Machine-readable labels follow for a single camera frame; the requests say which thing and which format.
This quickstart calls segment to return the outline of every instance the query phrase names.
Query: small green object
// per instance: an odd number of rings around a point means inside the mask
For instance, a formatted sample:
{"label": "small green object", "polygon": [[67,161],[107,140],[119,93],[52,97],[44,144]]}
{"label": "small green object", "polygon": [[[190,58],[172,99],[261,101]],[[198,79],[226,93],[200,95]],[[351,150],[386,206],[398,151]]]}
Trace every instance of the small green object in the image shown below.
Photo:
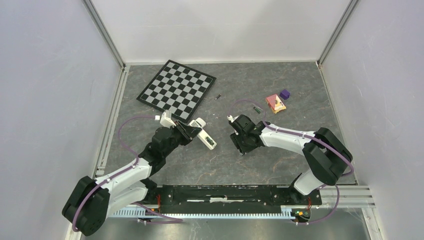
{"label": "small green object", "polygon": [[259,111],[259,109],[257,108],[257,107],[253,107],[253,109],[258,113],[258,114],[260,114],[261,113],[261,111]]}

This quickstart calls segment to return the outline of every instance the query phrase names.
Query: cable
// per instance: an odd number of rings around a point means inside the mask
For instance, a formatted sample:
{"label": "cable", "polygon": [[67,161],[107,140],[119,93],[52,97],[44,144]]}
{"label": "cable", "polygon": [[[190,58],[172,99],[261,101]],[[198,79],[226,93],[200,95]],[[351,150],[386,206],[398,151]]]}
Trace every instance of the cable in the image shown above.
{"label": "cable", "polygon": [[[231,107],[229,108],[229,110],[228,110],[228,114],[227,114],[227,116],[231,116],[231,111],[233,110],[233,107],[236,105],[236,104],[238,104],[238,103],[241,103],[241,102],[249,102],[249,103],[252,103],[252,104],[254,104],[254,105],[256,105],[257,107],[259,107],[259,108],[261,108],[261,109],[264,109],[264,108],[262,108],[262,106],[259,104],[259,103],[257,103],[257,102],[255,102],[255,101],[253,101],[253,100],[250,100],[250,99],[240,99],[240,100],[237,100],[237,101],[235,101],[232,105],[231,105]],[[321,141],[320,139],[318,139],[318,138],[316,138],[316,137],[313,137],[313,136],[310,136],[310,135],[306,135],[306,134],[302,134],[302,133],[298,133],[298,132],[294,132],[294,131],[289,131],[289,130],[283,130],[283,129],[276,129],[276,128],[274,128],[274,127],[271,127],[269,124],[267,124],[266,123],[266,121],[265,121],[265,117],[267,116],[267,111],[263,111],[263,118],[262,118],[262,122],[263,122],[263,124],[267,127],[267,128],[269,128],[269,129],[271,129],[271,130],[273,130],[273,131],[277,131],[277,132],[280,132],[280,133],[285,133],[285,134],[291,134],[291,135],[295,135],[295,136],[298,136],[298,137],[305,137],[305,138],[307,138],[307,139],[310,139],[310,140],[313,140],[314,142],[317,142],[317,143],[319,143],[319,144],[321,144],[322,146],[324,146],[324,147],[326,147],[328,150],[330,150],[331,152],[333,152],[334,154],[336,154],[337,155],[337,157],[339,157],[341,160],[343,160],[343,162],[345,163],[345,164],[347,164],[348,166],[349,166],[349,168],[350,168],[350,171],[349,172],[347,172],[347,173],[344,173],[344,174],[342,174],[341,176],[342,177],[344,177],[344,176],[349,176],[349,175],[351,175],[351,174],[353,174],[354,173],[354,171],[355,171],[355,169],[354,169],[354,166],[351,164],[351,162],[350,161],[348,161],[342,154],[340,154],[338,151],[336,151],[333,147],[331,147],[330,145],[328,145],[327,143],[325,143],[325,142],[323,142],[323,141]],[[325,184],[323,184],[323,185],[321,185],[320,187],[319,187],[319,189],[322,189],[322,188],[324,188],[326,185]],[[304,222],[304,223],[296,223],[296,224],[300,224],[300,225],[309,225],[309,224],[315,224],[315,223],[319,223],[319,222],[321,222],[321,221],[323,221],[323,220],[326,220],[327,218],[329,218],[331,215],[333,215],[333,213],[336,211],[336,209],[337,209],[337,206],[339,205],[339,200],[340,200],[340,190],[339,190],[339,187],[337,186],[337,185],[334,185],[335,186],[335,188],[337,189],[337,200],[335,201],[335,205],[334,205],[334,207],[333,207],[333,209],[331,210],[331,212],[327,215],[327,216],[325,216],[325,217],[323,217],[323,218],[320,218],[320,219],[318,219],[318,220],[314,220],[314,221],[311,221],[311,222]]]}
{"label": "cable", "polygon": [[127,167],[127,168],[125,168],[125,169],[123,169],[123,170],[121,170],[121,171],[119,171],[119,172],[117,172],[117,173],[115,173],[115,174],[113,174],[112,176],[110,176],[108,179],[105,179],[105,180],[103,180],[102,182],[100,182],[99,184],[97,184],[97,186],[95,186],[85,197],[84,197],[84,199],[82,200],[82,202],[81,202],[81,204],[78,206],[78,208],[76,209],[76,212],[75,212],[75,215],[73,216],[73,220],[72,220],[72,230],[74,231],[74,232],[79,232],[80,230],[78,230],[78,228],[77,228],[77,219],[78,219],[78,216],[80,215],[80,212],[81,212],[81,209],[83,209],[83,207],[84,207],[84,205],[86,204],[86,202],[87,202],[87,200],[97,191],[97,189],[99,189],[102,185],[104,185],[104,184],[106,184],[106,183],[108,183],[109,181],[111,181],[112,179],[114,179],[114,178],[116,178],[117,176],[119,176],[119,175],[121,175],[121,174],[123,174],[123,173],[125,173],[125,172],[127,172],[128,170],[130,170],[130,169],[132,169],[133,168],[133,166],[135,166],[135,165],[137,165],[138,163],[139,163],[139,161],[140,161],[140,159],[139,159],[139,155],[134,151],[134,150],[132,150],[128,145],[126,145],[123,141],[122,141],[122,139],[121,139],[121,130],[122,130],[122,128],[128,123],[128,122],[130,122],[130,121],[132,121],[132,120],[134,120],[134,119],[141,119],[141,118],[145,118],[145,119],[155,119],[155,116],[150,116],[150,115],[139,115],[139,116],[133,116],[133,117],[131,117],[131,118],[129,118],[129,119],[127,119],[121,126],[120,126],[120,128],[119,128],[119,130],[118,130],[118,139],[119,139],[119,142],[120,142],[120,144],[124,147],[124,148],[126,148],[128,151],[130,151],[131,153],[133,153],[134,155],[135,155],[135,162],[134,162],[134,164],[133,165],[131,165],[131,166],[129,166],[129,167]]}
{"label": "cable", "polygon": [[313,220],[313,221],[309,221],[309,222],[298,222],[298,223],[296,223],[296,225],[317,224],[317,223],[320,223],[320,222],[322,222],[322,221],[324,221],[324,220],[328,219],[329,217],[331,217],[331,215],[333,215],[333,214],[334,214],[334,212],[335,212],[335,211],[336,211],[336,209],[337,209],[337,206],[339,205],[339,200],[340,200],[340,190],[339,190],[339,186],[337,186],[337,185],[334,185],[334,186],[335,186],[335,189],[337,190],[337,200],[335,201],[335,205],[334,205],[334,207],[332,208],[331,212],[330,212],[327,216],[325,216],[325,217],[323,217],[323,218],[320,218],[320,219],[317,219],[317,220]]}
{"label": "cable", "polygon": [[311,209],[311,207],[312,207],[312,201],[311,201],[311,197],[309,196],[307,198],[307,208],[306,208],[306,211],[308,211],[309,209]]}
{"label": "cable", "polygon": [[179,223],[183,222],[183,220],[180,219],[180,218],[174,218],[174,217],[170,217],[170,216],[165,216],[163,214],[160,214],[159,212],[152,211],[152,210],[150,210],[150,208],[148,208],[148,207],[146,207],[146,206],[144,206],[144,205],[142,205],[142,204],[140,204],[138,202],[134,202],[133,204],[135,204],[135,205],[137,205],[139,207],[144,208],[147,212],[149,212],[151,214],[154,214],[156,216],[162,217],[164,219],[171,220],[171,221],[146,221],[145,222],[146,224],[179,224]]}

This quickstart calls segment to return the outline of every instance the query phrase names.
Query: gray marble surface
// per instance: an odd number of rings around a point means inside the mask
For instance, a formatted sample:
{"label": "gray marble surface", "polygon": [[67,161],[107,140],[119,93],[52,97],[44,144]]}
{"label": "gray marble surface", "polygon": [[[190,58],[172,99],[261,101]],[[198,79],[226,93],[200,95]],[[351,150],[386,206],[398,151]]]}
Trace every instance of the gray marble surface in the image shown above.
{"label": "gray marble surface", "polygon": [[[206,121],[204,128],[217,142],[209,150],[199,139],[187,146],[180,146],[166,159],[166,165],[154,176],[158,184],[290,184],[297,175],[308,169],[305,158],[288,150],[260,147],[240,156],[230,134],[233,129],[226,115],[229,107],[239,99],[251,99],[264,107],[266,119],[280,127],[316,131],[329,128],[341,137],[329,97],[314,62],[270,63],[216,63],[190,64],[190,67],[216,77],[216,81],[193,115]],[[161,113],[136,97],[145,88],[161,65],[131,66],[126,82],[115,135],[110,146],[106,173],[113,172],[134,159],[134,155],[121,147],[117,131],[122,123],[136,115],[160,115]],[[266,106],[265,98],[287,89],[291,92],[284,101],[287,109],[273,114]],[[233,116],[244,114],[255,123],[261,116],[250,103],[234,107]],[[135,119],[122,130],[122,140],[140,153],[150,142],[159,122],[151,119]],[[341,178],[339,183],[353,184],[354,176]]]}

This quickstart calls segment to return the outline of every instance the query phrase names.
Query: gray floor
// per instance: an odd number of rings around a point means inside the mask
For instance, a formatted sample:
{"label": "gray floor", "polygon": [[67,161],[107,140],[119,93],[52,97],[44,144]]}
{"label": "gray floor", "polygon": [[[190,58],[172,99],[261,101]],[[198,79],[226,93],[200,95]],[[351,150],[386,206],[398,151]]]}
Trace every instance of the gray floor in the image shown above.
{"label": "gray floor", "polygon": [[[313,209],[319,219],[328,209]],[[86,240],[369,240],[360,209],[338,209],[329,219],[309,226],[272,219],[184,219],[180,224],[147,225],[130,218],[109,218]]]}
{"label": "gray floor", "polygon": [[[191,64],[190,67],[217,77],[214,86],[200,104],[193,118],[201,117],[205,130],[217,142],[214,150],[195,139],[181,146],[166,159],[166,165],[152,179],[158,184],[290,184],[308,169],[303,156],[271,147],[261,147],[240,156],[230,140],[232,128],[226,115],[236,100],[248,98],[263,104],[267,120],[278,126],[304,131],[316,131],[320,127],[332,130],[340,137],[326,89],[317,66],[313,62],[271,63],[218,63]],[[115,171],[134,159],[120,146],[116,132],[128,118],[136,115],[160,115],[161,113],[136,100],[148,82],[160,70],[161,65],[132,66],[129,70],[124,96],[116,123],[115,135],[110,146],[106,173]],[[287,109],[273,114],[265,104],[265,97],[282,89],[291,92],[284,101]],[[253,105],[236,106],[234,116],[245,114],[254,122],[260,115]],[[141,152],[160,127],[151,119],[129,122],[122,130],[122,139],[136,152]],[[355,183],[354,176],[339,183]]]}

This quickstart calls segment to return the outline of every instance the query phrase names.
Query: red wire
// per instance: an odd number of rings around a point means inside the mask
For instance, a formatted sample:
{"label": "red wire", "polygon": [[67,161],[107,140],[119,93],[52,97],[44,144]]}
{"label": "red wire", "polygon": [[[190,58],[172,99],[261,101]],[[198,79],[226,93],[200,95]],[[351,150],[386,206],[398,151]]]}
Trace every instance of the red wire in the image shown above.
{"label": "red wire", "polygon": [[308,211],[308,210],[309,210],[309,209],[311,209],[311,207],[312,207],[311,197],[308,197],[308,198],[307,198],[307,202],[308,202],[308,204],[307,204],[307,209],[306,209],[306,211]]}

